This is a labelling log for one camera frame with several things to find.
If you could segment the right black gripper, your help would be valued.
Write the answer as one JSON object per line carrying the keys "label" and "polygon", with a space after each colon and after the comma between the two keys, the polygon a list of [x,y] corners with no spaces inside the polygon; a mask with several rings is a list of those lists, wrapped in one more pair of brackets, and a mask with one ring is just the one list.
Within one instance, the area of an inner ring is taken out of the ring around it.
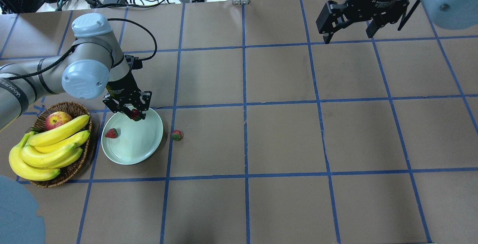
{"label": "right black gripper", "polygon": [[342,4],[328,0],[316,26],[324,43],[329,44],[338,31],[354,23],[369,21],[366,35],[373,38],[387,24],[403,22],[409,4],[409,0],[345,0]]}

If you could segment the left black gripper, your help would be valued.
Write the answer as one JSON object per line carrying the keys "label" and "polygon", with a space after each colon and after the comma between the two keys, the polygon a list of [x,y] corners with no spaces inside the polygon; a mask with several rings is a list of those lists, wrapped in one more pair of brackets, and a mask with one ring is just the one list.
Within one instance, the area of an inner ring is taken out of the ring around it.
{"label": "left black gripper", "polygon": [[113,113],[123,113],[132,119],[132,109],[136,108],[142,120],[145,120],[150,108],[152,91],[142,91],[135,77],[124,76],[117,81],[106,84],[108,93],[103,97],[103,103]]}

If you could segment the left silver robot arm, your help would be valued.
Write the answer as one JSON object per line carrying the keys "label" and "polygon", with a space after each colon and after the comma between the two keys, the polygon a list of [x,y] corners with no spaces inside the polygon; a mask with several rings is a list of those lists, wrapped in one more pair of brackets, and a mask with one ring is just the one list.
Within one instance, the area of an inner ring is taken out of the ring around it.
{"label": "left silver robot arm", "polygon": [[72,23],[75,41],[62,56],[2,66],[1,129],[43,96],[62,93],[77,99],[104,95],[112,112],[144,120],[152,93],[139,89],[133,70],[141,60],[123,53],[111,21],[100,13],[79,16]]}

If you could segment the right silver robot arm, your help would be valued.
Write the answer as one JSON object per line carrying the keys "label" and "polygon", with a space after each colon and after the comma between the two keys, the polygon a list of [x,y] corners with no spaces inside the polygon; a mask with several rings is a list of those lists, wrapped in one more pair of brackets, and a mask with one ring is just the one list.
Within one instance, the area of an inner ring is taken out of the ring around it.
{"label": "right silver robot arm", "polygon": [[368,38],[388,24],[398,23],[400,31],[417,7],[422,5],[432,23],[446,30],[464,30],[477,25],[477,0],[328,0],[316,19],[316,27],[324,42],[358,22],[368,21]]}

